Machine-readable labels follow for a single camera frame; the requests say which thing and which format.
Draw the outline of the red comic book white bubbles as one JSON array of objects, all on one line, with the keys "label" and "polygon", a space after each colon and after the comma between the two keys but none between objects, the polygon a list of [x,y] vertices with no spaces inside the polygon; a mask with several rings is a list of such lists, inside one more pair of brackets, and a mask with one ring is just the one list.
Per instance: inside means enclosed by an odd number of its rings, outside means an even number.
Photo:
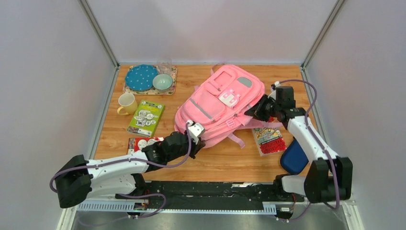
[{"label": "red comic book white bubbles", "polygon": [[138,150],[154,144],[155,142],[162,141],[163,137],[154,137],[154,138],[129,138],[127,145],[127,154],[130,155],[135,153]]}]

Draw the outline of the green comic book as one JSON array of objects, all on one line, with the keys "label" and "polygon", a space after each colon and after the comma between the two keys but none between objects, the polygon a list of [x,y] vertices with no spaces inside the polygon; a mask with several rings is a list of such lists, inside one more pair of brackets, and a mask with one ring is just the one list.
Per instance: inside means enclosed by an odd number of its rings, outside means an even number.
[{"label": "green comic book", "polygon": [[141,100],[126,131],[142,137],[153,137],[164,110],[164,104]]}]

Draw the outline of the pink backpack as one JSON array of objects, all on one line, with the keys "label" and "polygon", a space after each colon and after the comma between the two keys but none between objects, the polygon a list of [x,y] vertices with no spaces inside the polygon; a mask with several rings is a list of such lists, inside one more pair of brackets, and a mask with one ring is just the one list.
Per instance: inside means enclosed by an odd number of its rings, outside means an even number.
[{"label": "pink backpack", "polygon": [[234,131],[253,128],[279,128],[280,122],[259,121],[245,112],[252,109],[265,95],[264,83],[244,69],[227,64],[200,86],[178,108],[175,114],[175,131],[185,132],[187,121],[201,124],[201,139],[206,148],[229,138],[241,148],[245,143]]}]

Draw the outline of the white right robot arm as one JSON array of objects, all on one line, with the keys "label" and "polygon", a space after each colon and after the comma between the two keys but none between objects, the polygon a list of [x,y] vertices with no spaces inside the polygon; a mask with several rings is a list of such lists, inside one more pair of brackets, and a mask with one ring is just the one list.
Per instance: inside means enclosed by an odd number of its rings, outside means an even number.
[{"label": "white right robot arm", "polygon": [[274,96],[263,95],[245,114],[267,122],[275,117],[299,143],[309,161],[307,176],[279,175],[273,194],[280,201],[292,193],[306,196],[310,203],[348,200],[351,197],[353,164],[348,157],[340,157],[321,138],[308,117],[308,112],[296,107],[294,89],[279,86]]}]

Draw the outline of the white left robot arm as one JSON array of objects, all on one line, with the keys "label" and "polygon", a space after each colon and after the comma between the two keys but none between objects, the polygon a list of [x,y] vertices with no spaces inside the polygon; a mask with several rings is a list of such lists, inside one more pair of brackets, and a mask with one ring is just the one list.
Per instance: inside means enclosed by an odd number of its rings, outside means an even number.
[{"label": "white left robot arm", "polygon": [[172,132],[134,153],[104,159],[87,160],[83,155],[72,157],[50,180],[50,189],[57,193],[61,208],[76,206],[87,198],[113,195],[117,199],[146,199],[147,186],[143,174],[170,168],[170,161],[194,158],[205,146],[203,130]]}]

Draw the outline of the red colourful treehouse book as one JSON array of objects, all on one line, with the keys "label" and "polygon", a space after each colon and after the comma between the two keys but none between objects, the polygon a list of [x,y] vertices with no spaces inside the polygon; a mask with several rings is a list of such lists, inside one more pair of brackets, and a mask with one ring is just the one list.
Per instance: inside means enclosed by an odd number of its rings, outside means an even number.
[{"label": "red colourful treehouse book", "polygon": [[253,123],[252,134],[260,156],[269,156],[274,153],[284,152],[287,145],[282,137],[280,127],[275,125],[278,123],[276,118],[271,117],[268,124],[272,127],[265,126],[263,121],[252,119]]}]

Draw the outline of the blue zip pencil case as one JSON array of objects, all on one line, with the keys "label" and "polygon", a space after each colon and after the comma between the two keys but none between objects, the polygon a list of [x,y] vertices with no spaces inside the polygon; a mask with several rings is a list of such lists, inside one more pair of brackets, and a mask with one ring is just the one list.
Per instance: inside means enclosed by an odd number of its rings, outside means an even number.
[{"label": "blue zip pencil case", "polygon": [[292,143],[281,155],[281,167],[289,174],[298,175],[305,169],[308,163],[309,160],[304,150],[294,138]]}]

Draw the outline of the floral tray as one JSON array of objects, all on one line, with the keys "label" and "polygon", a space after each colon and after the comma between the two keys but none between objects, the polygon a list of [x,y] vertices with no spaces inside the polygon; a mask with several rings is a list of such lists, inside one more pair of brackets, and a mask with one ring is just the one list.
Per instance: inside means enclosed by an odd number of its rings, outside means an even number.
[{"label": "floral tray", "polygon": [[133,90],[131,90],[131,89],[126,85],[125,80],[124,80],[123,93],[132,93],[132,94],[134,94],[134,95],[137,95],[137,94],[146,94],[146,95],[171,95],[171,94],[173,94],[173,93],[175,92],[175,89],[176,89],[177,72],[178,72],[178,68],[177,68],[176,66],[173,66],[173,67],[172,67],[172,74],[170,75],[170,76],[173,78],[173,85],[172,85],[169,89],[167,89],[167,90],[159,91],[159,90],[155,89],[155,88],[152,86],[152,88],[149,89],[149,90],[147,90],[147,91],[133,91]]}]

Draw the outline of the yellow mug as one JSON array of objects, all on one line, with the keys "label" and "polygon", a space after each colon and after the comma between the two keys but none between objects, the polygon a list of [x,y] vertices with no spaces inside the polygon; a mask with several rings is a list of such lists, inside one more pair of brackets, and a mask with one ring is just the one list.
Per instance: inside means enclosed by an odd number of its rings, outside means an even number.
[{"label": "yellow mug", "polygon": [[138,104],[135,95],[132,93],[124,93],[118,99],[120,107],[117,109],[118,115],[134,115]]}]

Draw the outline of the light green bowl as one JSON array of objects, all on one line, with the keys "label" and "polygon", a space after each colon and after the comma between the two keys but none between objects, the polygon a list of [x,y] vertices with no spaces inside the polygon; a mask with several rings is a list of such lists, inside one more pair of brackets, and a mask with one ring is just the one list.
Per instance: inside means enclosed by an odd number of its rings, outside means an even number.
[{"label": "light green bowl", "polygon": [[169,74],[158,74],[154,77],[152,83],[155,89],[164,91],[173,85],[173,78]]}]

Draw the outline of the blue dotted plate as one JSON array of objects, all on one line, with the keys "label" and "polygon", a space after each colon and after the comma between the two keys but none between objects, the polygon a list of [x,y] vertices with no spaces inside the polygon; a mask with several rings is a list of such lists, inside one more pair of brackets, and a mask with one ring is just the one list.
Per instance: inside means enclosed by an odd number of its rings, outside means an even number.
[{"label": "blue dotted plate", "polygon": [[138,65],[132,67],[126,77],[126,85],[133,91],[147,91],[153,86],[153,79],[158,75],[158,70],[152,65]]}]

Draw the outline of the clear drinking glass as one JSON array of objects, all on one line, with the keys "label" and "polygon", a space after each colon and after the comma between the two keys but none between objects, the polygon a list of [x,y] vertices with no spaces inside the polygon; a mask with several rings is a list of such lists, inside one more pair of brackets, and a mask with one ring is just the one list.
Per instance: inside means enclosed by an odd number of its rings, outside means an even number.
[{"label": "clear drinking glass", "polygon": [[172,61],[170,58],[161,58],[157,61],[157,67],[161,74],[172,74]]}]

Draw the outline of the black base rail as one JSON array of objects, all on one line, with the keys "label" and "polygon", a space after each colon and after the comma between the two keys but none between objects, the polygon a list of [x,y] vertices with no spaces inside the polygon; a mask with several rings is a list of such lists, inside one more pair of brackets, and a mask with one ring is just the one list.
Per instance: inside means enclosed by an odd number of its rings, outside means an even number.
[{"label": "black base rail", "polygon": [[279,190],[270,183],[151,181],[117,199],[146,200],[148,210],[190,212],[258,211],[292,214],[302,195]]}]

